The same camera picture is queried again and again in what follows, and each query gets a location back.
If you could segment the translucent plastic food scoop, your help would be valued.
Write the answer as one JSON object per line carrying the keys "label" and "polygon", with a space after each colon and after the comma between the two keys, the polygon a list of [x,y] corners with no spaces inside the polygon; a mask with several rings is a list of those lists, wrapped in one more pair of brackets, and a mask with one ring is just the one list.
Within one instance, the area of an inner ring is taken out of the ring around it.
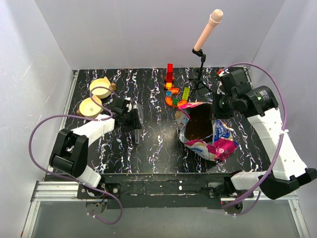
{"label": "translucent plastic food scoop", "polygon": [[141,123],[141,129],[135,129],[135,143],[140,144],[141,143],[141,133],[142,133],[142,129],[143,129],[144,115],[143,115],[143,111],[142,111],[140,104],[135,104],[133,106],[133,108],[138,110],[139,121]]}

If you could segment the pink pet food bag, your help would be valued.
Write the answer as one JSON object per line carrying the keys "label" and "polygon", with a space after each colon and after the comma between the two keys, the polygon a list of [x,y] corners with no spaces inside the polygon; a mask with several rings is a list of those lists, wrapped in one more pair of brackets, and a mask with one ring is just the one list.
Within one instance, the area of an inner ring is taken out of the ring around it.
{"label": "pink pet food bag", "polygon": [[224,161],[236,150],[238,143],[223,121],[211,117],[211,103],[194,102],[180,106],[175,113],[179,140],[205,160]]}

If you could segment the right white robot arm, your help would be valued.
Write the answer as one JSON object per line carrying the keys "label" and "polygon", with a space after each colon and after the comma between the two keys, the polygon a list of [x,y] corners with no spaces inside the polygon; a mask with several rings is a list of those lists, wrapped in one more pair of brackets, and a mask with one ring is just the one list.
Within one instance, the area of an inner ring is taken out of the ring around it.
{"label": "right white robot arm", "polygon": [[229,119],[240,112],[258,134],[270,160],[263,172],[234,172],[224,179],[224,191],[235,197],[242,190],[257,190],[275,200],[317,178],[295,150],[284,129],[278,102],[271,89],[249,84],[234,86],[225,94],[212,94],[213,119]]}

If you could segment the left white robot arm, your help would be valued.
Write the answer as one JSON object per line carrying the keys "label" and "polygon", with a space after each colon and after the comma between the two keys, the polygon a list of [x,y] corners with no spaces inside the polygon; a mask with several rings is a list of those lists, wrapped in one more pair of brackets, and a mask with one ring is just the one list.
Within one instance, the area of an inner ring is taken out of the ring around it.
{"label": "left white robot arm", "polygon": [[101,198],[106,191],[105,179],[88,166],[89,146],[103,135],[120,128],[134,131],[135,142],[141,143],[143,111],[140,104],[118,98],[111,107],[113,117],[100,114],[95,120],[73,130],[62,129],[58,134],[50,156],[49,165],[72,176],[88,187],[94,198]]}

